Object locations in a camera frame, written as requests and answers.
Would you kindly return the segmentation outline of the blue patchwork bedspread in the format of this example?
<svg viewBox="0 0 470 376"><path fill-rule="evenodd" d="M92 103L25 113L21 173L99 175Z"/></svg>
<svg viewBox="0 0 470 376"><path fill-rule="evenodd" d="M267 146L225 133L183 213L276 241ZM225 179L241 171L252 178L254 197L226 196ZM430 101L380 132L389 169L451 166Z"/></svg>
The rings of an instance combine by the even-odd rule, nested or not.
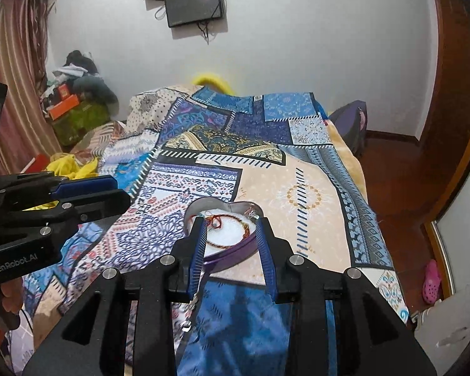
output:
<svg viewBox="0 0 470 376"><path fill-rule="evenodd" d="M293 308L264 290L255 239L267 217L293 252L319 267L357 268L402 322L409 317L358 160L337 116L309 93L237 98L199 86L135 96L101 173L132 198L109 227L85 223L59 263L27 275L35 365L47 338L106 268L142 269L168 254L197 218L207 228L199 290L174 303L180 375L281 375Z"/></svg>

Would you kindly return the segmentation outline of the white sliding wardrobe door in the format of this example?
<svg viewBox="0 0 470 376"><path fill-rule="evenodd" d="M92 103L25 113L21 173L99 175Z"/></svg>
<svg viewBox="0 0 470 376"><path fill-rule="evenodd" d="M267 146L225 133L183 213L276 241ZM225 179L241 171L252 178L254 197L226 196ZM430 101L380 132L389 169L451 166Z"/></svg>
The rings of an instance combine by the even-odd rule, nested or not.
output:
<svg viewBox="0 0 470 376"><path fill-rule="evenodd" d="M437 222L455 291L470 285L470 174L457 197Z"/></svg>

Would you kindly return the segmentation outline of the dark purple bag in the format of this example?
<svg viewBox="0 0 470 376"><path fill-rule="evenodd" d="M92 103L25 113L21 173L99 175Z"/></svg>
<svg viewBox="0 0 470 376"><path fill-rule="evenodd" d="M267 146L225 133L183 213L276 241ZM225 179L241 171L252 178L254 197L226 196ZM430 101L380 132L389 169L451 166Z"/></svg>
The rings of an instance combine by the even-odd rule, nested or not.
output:
<svg viewBox="0 0 470 376"><path fill-rule="evenodd" d="M355 156L363 153L368 126L367 104L361 100L355 100L335 110L329 115L346 143Z"/></svg>

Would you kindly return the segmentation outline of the yellow cloth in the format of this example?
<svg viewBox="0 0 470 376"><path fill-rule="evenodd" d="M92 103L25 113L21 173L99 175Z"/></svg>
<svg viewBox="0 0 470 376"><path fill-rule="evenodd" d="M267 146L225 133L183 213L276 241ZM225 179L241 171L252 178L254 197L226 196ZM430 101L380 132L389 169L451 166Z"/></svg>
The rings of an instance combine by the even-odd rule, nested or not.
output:
<svg viewBox="0 0 470 376"><path fill-rule="evenodd" d="M50 159L39 154L21 170L21 173L49 171L57 177L79 180L97 177L98 161L97 157L86 161L78 161L74 154L66 153L54 154Z"/></svg>

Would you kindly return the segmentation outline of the purple heart-shaped tin box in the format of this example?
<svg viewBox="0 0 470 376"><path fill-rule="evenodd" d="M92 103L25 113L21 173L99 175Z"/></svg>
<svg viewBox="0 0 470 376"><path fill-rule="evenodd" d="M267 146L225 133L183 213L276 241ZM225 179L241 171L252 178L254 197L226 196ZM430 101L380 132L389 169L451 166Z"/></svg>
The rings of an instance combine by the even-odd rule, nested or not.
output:
<svg viewBox="0 0 470 376"><path fill-rule="evenodd" d="M204 271L222 272L254 255L256 221L263 216L262 208L253 202L225 202L214 197L194 200L186 208L184 231L191 232L196 217L206 220Z"/></svg>

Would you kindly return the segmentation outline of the brown wooden wardrobe frame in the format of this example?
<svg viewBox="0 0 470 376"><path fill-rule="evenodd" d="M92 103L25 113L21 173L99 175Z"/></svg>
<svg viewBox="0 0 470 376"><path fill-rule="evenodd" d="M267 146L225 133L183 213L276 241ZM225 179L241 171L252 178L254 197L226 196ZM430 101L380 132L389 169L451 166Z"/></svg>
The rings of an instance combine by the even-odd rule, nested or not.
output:
<svg viewBox="0 0 470 376"><path fill-rule="evenodd" d="M442 293L449 297L454 278L437 223L470 173L470 0L435 0L435 5L436 76L421 136L434 197L422 229L431 242Z"/></svg>

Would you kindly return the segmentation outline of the pile of clothes and boxes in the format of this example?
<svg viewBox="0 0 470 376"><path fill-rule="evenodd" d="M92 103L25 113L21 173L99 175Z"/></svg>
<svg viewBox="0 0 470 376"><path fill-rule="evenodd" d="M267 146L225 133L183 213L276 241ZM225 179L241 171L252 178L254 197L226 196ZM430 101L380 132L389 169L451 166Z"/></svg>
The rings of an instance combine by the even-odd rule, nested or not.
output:
<svg viewBox="0 0 470 376"><path fill-rule="evenodd" d="M89 55L70 52L52 75L39 102L62 147L74 146L86 133L118 115L118 98Z"/></svg>

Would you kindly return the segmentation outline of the striped red curtain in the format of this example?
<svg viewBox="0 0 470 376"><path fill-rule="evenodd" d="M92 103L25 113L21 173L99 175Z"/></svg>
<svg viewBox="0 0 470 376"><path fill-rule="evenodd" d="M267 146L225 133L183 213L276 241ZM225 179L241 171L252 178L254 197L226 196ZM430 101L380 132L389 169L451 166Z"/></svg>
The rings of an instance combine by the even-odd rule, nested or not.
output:
<svg viewBox="0 0 470 376"><path fill-rule="evenodd" d="M40 105L47 75L49 0L0 0L0 174L18 173L38 155L61 151Z"/></svg>

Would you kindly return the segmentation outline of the small dark wall monitor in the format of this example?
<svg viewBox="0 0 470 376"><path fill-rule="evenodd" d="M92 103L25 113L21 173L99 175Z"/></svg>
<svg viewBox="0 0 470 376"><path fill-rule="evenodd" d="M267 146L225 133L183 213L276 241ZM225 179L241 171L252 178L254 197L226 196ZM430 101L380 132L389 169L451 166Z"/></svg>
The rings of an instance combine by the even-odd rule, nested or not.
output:
<svg viewBox="0 0 470 376"><path fill-rule="evenodd" d="M223 0L164 0L169 28L222 19Z"/></svg>

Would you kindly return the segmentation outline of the yellow plush toy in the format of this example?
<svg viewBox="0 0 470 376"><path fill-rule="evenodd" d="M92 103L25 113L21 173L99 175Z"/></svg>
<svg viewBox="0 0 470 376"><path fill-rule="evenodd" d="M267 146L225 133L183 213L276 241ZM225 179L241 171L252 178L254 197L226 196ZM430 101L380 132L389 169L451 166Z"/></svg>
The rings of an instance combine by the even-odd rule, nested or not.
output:
<svg viewBox="0 0 470 376"><path fill-rule="evenodd" d="M224 93L226 95L235 95L234 90L228 84L228 82L221 78L219 75L216 75L212 72L204 72L195 75L192 78L192 84L198 86L207 86L212 90L215 90L216 92Z"/></svg>

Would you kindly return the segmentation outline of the silver chain jewelry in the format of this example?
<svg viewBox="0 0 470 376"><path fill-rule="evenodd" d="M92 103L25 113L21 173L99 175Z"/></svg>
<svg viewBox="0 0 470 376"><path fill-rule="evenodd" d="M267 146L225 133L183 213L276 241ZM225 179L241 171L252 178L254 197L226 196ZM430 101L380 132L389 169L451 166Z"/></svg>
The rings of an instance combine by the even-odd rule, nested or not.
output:
<svg viewBox="0 0 470 376"><path fill-rule="evenodd" d="M193 295L191 301L180 309L180 312L183 314L183 321L180 323L180 330L183 333L188 333L192 328L192 316L198 304L198 295L200 293L200 288L197 289Z"/></svg>

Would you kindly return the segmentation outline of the pink slipper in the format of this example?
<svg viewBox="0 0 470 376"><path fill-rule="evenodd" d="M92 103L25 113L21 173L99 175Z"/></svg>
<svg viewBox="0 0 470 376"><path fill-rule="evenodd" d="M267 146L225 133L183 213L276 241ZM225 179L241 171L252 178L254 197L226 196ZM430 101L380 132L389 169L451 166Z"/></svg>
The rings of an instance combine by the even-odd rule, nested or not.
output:
<svg viewBox="0 0 470 376"><path fill-rule="evenodd" d="M425 267L425 280L422 287L422 297L428 305L433 305L439 300L441 276L437 262L432 259Z"/></svg>

